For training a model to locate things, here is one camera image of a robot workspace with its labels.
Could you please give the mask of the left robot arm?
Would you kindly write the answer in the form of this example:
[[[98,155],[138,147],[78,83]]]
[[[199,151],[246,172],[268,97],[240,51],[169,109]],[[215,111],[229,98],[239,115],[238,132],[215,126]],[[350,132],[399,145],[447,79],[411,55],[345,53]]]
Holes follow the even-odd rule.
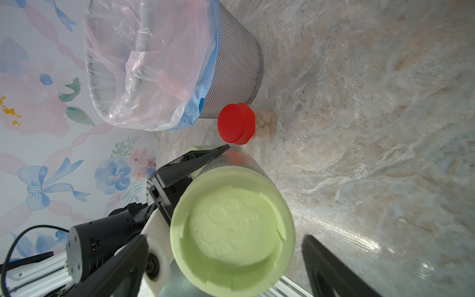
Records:
[[[136,297],[160,294],[174,260],[170,225],[193,174],[230,149],[199,147],[156,170],[151,203],[132,203],[66,231],[66,249],[1,266],[4,297]]]

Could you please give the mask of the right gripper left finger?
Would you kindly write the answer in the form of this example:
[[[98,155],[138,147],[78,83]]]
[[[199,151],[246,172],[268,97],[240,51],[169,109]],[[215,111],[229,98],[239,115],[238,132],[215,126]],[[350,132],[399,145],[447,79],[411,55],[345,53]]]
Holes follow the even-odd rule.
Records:
[[[67,296],[136,297],[147,259],[147,239],[138,235]]]

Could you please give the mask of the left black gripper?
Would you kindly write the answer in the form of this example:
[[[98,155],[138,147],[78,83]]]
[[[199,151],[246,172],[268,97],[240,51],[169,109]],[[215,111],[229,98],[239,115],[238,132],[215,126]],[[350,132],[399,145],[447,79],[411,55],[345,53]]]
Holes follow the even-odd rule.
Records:
[[[168,226],[178,202],[192,183],[190,175],[230,150],[230,145],[195,146],[163,165],[147,180],[148,194]]]

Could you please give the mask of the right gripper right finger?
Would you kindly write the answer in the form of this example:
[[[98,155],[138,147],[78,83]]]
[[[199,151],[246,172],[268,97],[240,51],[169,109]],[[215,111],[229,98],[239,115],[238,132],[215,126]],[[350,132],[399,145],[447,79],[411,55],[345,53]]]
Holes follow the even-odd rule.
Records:
[[[315,297],[378,297],[380,294],[312,235],[302,242],[302,254]]]

